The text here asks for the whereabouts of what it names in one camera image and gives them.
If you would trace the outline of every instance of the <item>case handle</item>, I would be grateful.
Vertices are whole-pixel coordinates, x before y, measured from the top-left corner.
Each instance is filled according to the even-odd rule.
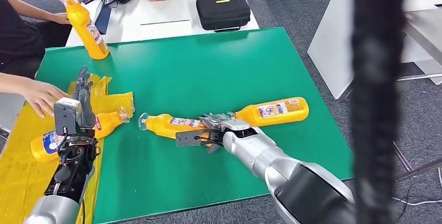
[[[219,30],[214,29],[213,31],[215,31],[216,33],[218,33],[218,32],[227,32],[227,31],[237,31],[237,30],[239,30],[239,29],[241,29],[241,26],[233,27],[233,28],[227,28],[227,29],[219,29]]]

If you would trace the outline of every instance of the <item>yellow sauce bottle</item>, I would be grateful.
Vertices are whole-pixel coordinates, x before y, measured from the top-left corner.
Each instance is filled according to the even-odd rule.
[[[124,108],[120,108],[116,112],[96,115],[94,127],[95,138],[100,139],[108,136],[117,126],[122,123],[128,123],[129,120],[129,115]],[[57,135],[55,130],[35,138],[31,141],[33,156],[42,163],[55,160],[58,157],[58,145],[62,140],[63,136]]]
[[[268,103],[252,104],[235,112],[251,126],[261,127],[280,123],[302,121],[309,115],[309,106],[302,97],[292,97]]]
[[[227,115],[232,116],[232,119],[242,119],[253,127],[261,127],[302,121],[308,114],[309,107],[305,99],[302,97],[292,97],[268,103],[249,105],[236,113],[228,113]],[[149,116],[147,113],[143,113],[140,116],[138,127],[140,130],[150,130],[157,135],[172,139],[175,139],[177,132],[206,128],[206,126],[198,120],[176,118],[169,114]]]
[[[66,7],[67,17],[80,36],[84,47],[93,59],[104,59],[109,54],[107,44],[92,22],[89,11],[78,0],[60,0]]]
[[[205,129],[206,126],[192,119],[176,118],[169,114],[150,116],[143,113],[138,120],[140,130],[150,130],[157,135],[175,139],[177,132]]]

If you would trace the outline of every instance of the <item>black bag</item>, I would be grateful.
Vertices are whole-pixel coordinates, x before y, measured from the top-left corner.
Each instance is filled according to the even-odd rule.
[[[250,21],[246,0],[197,0],[201,26],[215,32],[239,30]]]

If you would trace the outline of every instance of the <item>black pole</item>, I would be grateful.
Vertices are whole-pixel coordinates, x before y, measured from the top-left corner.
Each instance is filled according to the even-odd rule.
[[[351,131],[359,224],[391,224],[403,0],[354,0]]]

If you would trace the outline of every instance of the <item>yellow plastic bag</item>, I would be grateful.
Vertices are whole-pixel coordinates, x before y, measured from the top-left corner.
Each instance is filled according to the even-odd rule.
[[[89,80],[94,84],[91,88],[91,105],[94,113],[110,113],[119,107],[124,107],[130,116],[133,116],[132,92],[117,95],[106,95],[109,77],[100,79],[91,75]],[[72,93],[74,82],[69,86]],[[58,160],[49,163],[40,163],[32,156],[30,142],[36,136],[54,129],[54,118],[46,116],[40,118],[33,108],[25,103],[21,109],[16,124],[0,155],[0,223],[23,223],[38,198],[43,195]],[[98,146],[103,150],[103,139]],[[86,208],[86,223],[92,223],[93,208],[95,205],[96,190],[101,168],[101,155],[94,162],[95,173],[89,181],[84,194]],[[77,223],[82,223],[82,212]]]

